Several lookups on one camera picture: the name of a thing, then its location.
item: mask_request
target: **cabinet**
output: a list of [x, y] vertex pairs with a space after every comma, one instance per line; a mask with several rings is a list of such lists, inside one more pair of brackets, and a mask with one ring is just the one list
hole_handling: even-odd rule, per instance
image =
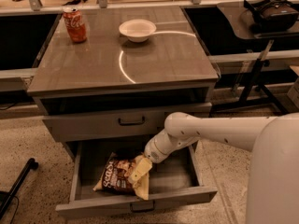
[[[194, 147], [150, 171], [149, 200], [93, 192], [112, 151], [142, 151], [169, 113], [206, 117], [218, 75], [180, 7], [84, 10], [84, 43], [73, 44], [60, 23], [28, 89], [53, 138], [74, 159], [65, 218], [152, 211], [210, 202], [215, 188], [199, 182]], [[154, 22], [159, 33], [135, 44], [119, 33], [130, 19]]]

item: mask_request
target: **concrete floor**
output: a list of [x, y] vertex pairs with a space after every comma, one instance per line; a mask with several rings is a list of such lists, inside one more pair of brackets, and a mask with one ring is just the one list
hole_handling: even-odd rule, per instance
[[[268, 116], [275, 111], [273, 106], [264, 106], [218, 116]], [[55, 212], [55, 206], [68, 202], [74, 163], [63, 146], [54, 142], [41, 119], [35, 105], [16, 105], [0, 111], [0, 190], [9, 191], [28, 159], [35, 158], [39, 163], [17, 193], [19, 207], [13, 223], [245, 223], [250, 153], [206, 139], [199, 142], [196, 155], [203, 184], [218, 189], [211, 203], [143, 214], [64, 220]], [[10, 223], [16, 207], [14, 199], [0, 223]]]

